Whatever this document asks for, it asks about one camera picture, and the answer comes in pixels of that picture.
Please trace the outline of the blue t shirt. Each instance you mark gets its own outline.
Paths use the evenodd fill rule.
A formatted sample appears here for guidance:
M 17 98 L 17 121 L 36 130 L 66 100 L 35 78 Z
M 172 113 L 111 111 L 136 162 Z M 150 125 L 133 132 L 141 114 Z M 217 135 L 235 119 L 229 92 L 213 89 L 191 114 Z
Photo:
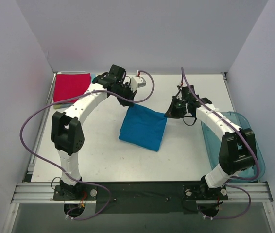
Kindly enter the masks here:
M 166 123 L 163 113 L 134 104 L 126 112 L 119 140 L 158 152 Z

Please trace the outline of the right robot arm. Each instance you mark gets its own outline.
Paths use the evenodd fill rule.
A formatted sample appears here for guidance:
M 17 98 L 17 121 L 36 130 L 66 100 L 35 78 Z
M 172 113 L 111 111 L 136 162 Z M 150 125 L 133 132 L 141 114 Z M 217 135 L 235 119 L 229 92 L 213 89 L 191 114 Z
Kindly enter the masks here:
M 192 85 L 177 88 L 165 117 L 199 120 L 221 143 L 218 164 L 201 178 L 199 186 L 201 197 L 209 199 L 231 178 L 258 164 L 255 135 L 251 129 L 244 129 L 225 117 L 208 98 L 199 98 Z

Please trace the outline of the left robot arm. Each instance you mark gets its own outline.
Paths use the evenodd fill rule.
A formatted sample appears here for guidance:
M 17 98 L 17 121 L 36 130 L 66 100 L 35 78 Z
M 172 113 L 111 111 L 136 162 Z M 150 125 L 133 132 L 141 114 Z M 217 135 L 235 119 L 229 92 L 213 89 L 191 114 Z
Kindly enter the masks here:
M 60 157 L 62 172 L 60 187 L 71 200 L 77 200 L 82 194 L 82 179 L 79 172 L 78 152 L 82 148 L 85 137 L 82 124 L 91 112 L 113 92 L 126 100 L 118 99 L 122 106 L 132 106 L 137 89 L 144 87 L 146 81 L 139 75 L 125 82 L 126 70 L 112 65 L 109 72 L 96 76 L 86 93 L 64 112 L 55 112 L 52 116 L 51 141 Z

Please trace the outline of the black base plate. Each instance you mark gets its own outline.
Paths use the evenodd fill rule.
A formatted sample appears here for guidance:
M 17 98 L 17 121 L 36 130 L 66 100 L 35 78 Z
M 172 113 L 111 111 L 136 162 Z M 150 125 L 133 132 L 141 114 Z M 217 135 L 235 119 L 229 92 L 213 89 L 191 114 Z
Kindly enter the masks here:
M 195 214 L 198 208 L 218 213 L 228 199 L 226 187 L 210 189 L 200 181 L 106 182 L 54 189 L 53 201 L 64 202 L 64 212 L 80 216 L 87 207 L 102 214 Z

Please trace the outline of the aluminium frame rail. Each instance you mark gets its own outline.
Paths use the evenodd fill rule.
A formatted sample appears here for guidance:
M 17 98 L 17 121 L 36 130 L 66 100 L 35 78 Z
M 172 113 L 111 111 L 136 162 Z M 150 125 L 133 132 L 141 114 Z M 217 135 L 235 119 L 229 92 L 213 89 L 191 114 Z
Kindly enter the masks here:
M 248 196 L 254 203 L 273 202 L 267 183 L 232 183 L 226 190 L 228 203 L 246 203 Z M 11 203 L 56 203 L 53 194 L 54 191 L 49 183 L 19 183 Z

